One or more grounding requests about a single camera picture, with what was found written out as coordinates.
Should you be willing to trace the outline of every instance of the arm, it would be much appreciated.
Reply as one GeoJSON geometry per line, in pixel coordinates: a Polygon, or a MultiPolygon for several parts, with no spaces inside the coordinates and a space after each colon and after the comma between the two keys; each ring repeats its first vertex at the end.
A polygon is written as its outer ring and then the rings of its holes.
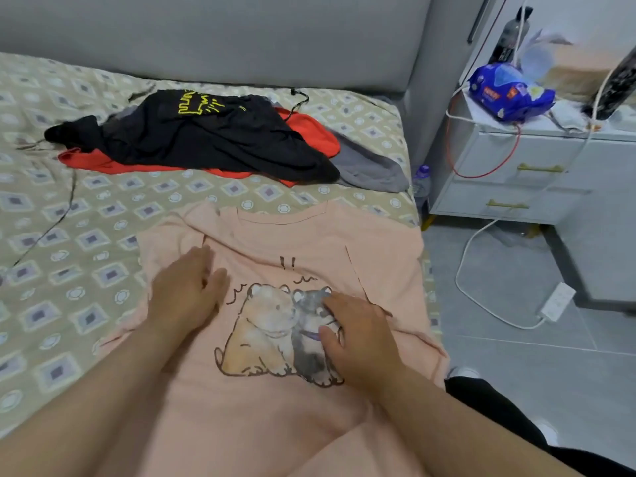
{"type": "Polygon", "coordinates": [[[0,441],[5,477],[84,477],[95,471],[127,411],[223,300],[227,273],[218,270],[207,280],[211,260],[208,249],[196,248],[157,275],[148,318],[139,329],[0,441]]]}
{"type": "Polygon", "coordinates": [[[405,366],[382,309],[341,294],[324,303],[344,329],[341,345],[320,328],[338,373],[385,409],[433,477],[580,477],[405,366]]]}

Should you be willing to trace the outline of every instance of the cartoon dog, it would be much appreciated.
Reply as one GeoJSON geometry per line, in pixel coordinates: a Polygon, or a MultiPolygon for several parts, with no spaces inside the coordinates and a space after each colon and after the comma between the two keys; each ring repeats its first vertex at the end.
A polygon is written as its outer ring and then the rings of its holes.
{"type": "Polygon", "coordinates": [[[236,377],[295,374],[291,333],[299,316],[289,287],[252,284],[225,351],[214,351],[217,367],[236,377]]]}
{"type": "Polygon", "coordinates": [[[318,336],[318,328],[321,326],[329,327],[336,334],[340,329],[333,314],[322,304],[322,298],[330,294],[331,288],[325,286],[314,291],[296,289],[292,295],[298,315],[298,322],[291,331],[294,367],[300,377],[320,387],[339,385],[343,382],[329,357],[324,354],[318,336]]]}

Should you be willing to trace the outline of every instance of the wet wipes pack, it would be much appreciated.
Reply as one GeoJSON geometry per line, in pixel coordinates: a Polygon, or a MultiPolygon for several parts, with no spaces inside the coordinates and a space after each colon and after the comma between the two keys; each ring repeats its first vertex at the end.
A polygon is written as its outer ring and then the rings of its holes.
{"type": "Polygon", "coordinates": [[[530,82],[509,63],[484,65],[469,82],[473,99],[502,122],[525,122],[549,111],[555,101],[554,90],[530,82]]]}

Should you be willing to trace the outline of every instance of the bottle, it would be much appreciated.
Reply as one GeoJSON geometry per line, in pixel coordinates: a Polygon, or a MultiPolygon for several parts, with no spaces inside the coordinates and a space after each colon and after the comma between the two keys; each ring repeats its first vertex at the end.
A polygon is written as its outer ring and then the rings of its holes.
{"type": "Polygon", "coordinates": [[[421,165],[415,176],[413,177],[413,197],[415,198],[415,206],[420,213],[420,217],[424,218],[428,215],[426,201],[431,191],[431,174],[427,165],[421,165]]]}
{"type": "MultiPolygon", "coordinates": [[[[523,32],[521,33],[521,43],[523,43],[523,39],[528,34],[528,30],[530,30],[530,23],[528,23],[528,18],[532,14],[534,9],[531,6],[527,6],[525,8],[525,19],[523,22],[523,32]]],[[[501,33],[499,37],[499,41],[497,42],[497,46],[492,51],[492,55],[490,56],[490,60],[488,63],[510,63],[513,61],[514,57],[514,47],[516,46],[516,40],[519,37],[519,27],[521,26],[521,8],[517,12],[517,16],[514,20],[510,20],[505,24],[504,31],[501,33]]]]}
{"type": "MultiPolygon", "coordinates": [[[[636,89],[636,47],[623,59],[612,72],[599,100],[597,120],[607,120],[636,89]]],[[[594,101],[599,92],[583,107],[583,113],[592,117],[594,101]]]]}

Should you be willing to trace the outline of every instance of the black t-shirt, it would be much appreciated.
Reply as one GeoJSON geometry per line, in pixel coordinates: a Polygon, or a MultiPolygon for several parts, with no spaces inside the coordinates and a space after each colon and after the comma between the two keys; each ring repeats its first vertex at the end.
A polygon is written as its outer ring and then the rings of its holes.
{"type": "Polygon", "coordinates": [[[162,90],[131,114],[102,126],[94,116],[44,132],[49,142],[101,150],[121,164],[262,172],[278,179],[332,183],[338,170],[292,130],[264,97],[162,90]]]}

